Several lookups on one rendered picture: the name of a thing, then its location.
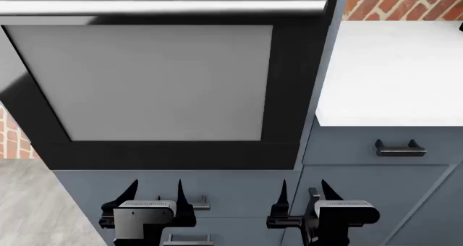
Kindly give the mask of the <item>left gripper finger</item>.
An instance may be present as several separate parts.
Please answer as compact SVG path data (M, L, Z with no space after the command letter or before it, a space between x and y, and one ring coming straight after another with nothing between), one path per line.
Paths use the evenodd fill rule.
M181 180L178 181L176 217L195 217L194 208L187 202L187 199L184 195Z
M111 202L104 203L101 206L103 211L102 216L113 216L113 210L119 207L122 203L128 200L134 200L138 188L138 180L136 179L119 197Z

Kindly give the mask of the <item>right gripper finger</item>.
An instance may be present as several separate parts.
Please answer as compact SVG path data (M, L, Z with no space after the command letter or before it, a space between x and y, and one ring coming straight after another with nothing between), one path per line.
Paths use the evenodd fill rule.
M287 199L286 180L283 181L279 199L271 206L271 216L282 217L289 215L289 202Z
M324 179L321 180L321 185L326 200L342 200L341 196Z

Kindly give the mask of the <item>tall blue-grey oven cabinet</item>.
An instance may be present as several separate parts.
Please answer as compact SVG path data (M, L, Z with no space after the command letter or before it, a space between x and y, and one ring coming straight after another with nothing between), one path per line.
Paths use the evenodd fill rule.
M165 228L181 244L277 245L264 227L314 117L347 0L329 0L322 17L252 25L140 27L127 50L76 107L88 121L67 124L69 158L52 169L113 245L101 217L176 217L178 181L196 226ZM102 216L101 206L138 180L134 200Z

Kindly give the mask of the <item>black oven door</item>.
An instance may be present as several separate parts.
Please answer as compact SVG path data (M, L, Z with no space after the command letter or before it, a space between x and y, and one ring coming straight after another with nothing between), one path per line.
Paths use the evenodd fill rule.
M337 0L0 0L54 171L290 170Z

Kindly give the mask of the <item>blue-grey base cabinet door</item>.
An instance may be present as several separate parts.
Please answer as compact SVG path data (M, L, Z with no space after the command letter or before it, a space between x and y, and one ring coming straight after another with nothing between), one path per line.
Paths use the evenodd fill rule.
M463 246L463 163L445 170L385 245Z
M381 214L376 224L349 230L349 246L394 245L393 236L417 213L456 165L318 165L305 166L291 208L302 215L309 189L326 181L345 200L365 200Z

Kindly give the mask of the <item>blue-grey base cabinet drawer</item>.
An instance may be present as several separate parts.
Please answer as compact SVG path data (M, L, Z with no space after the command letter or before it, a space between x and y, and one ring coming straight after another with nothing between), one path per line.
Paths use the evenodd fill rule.
M411 139L425 148L422 157L377 156L375 142L406 147ZM313 122L305 165L458 165L463 162L463 127L320 126Z

